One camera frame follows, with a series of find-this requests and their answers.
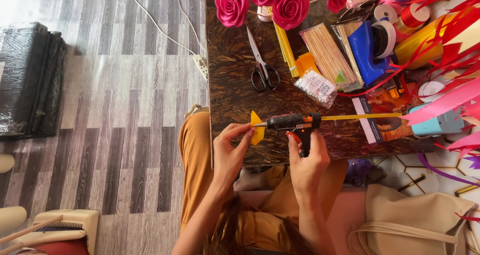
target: dark hair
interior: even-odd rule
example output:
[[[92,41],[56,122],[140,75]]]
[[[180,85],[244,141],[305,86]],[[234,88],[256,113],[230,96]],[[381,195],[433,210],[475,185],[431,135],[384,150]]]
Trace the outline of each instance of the dark hair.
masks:
[[[237,196],[231,201],[225,211],[222,220],[219,222],[219,226],[213,233],[213,237],[211,239],[207,238],[203,242],[197,255],[252,255],[252,252],[242,245],[243,228],[239,228],[238,226],[240,208],[240,198]],[[300,235],[298,227],[293,224],[290,219],[284,219],[283,225],[290,240],[289,254],[318,255],[318,253],[307,245]]]

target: hot glue gun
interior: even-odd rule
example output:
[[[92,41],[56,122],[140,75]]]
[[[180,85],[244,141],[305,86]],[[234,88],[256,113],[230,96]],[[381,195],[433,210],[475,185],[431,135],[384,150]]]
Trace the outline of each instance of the hot glue gun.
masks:
[[[275,131],[287,131],[287,135],[293,135],[297,143],[302,144],[303,151],[300,154],[306,158],[310,152],[310,134],[314,129],[320,127],[322,116],[313,112],[310,116],[303,116],[301,113],[274,116],[266,122],[255,124],[255,127],[266,127]]]

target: beige bag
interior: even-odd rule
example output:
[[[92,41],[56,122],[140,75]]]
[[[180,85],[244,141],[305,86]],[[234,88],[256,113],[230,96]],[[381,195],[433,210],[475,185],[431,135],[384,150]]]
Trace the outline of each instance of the beige bag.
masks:
[[[465,255],[465,220],[475,203],[445,193],[407,197],[379,184],[369,185],[366,223],[348,236],[351,251],[357,235],[368,255]]]

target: wooden floor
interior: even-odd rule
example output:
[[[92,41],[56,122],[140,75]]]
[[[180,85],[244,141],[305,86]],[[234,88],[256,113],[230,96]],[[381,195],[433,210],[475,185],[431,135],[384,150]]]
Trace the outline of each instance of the wooden floor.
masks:
[[[196,53],[177,0],[139,0]],[[181,0],[205,44],[204,0]],[[56,137],[0,143],[0,207],[23,206],[26,227],[51,209],[101,213],[96,253],[169,254],[179,233],[178,132],[207,84],[191,54],[167,40],[134,0],[0,0],[0,23],[39,21],[68,44]]]

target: power strip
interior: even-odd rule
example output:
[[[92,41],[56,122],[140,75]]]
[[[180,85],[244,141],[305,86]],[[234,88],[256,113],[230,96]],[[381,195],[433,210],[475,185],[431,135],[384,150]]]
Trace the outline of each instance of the power strip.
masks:
[[[208,81],[208,67],[205,61],[200,57],[199,54],[194,55],[193,60],[195,60],[195,64],[197,65],[198,70],[200,70],[203,78]]]

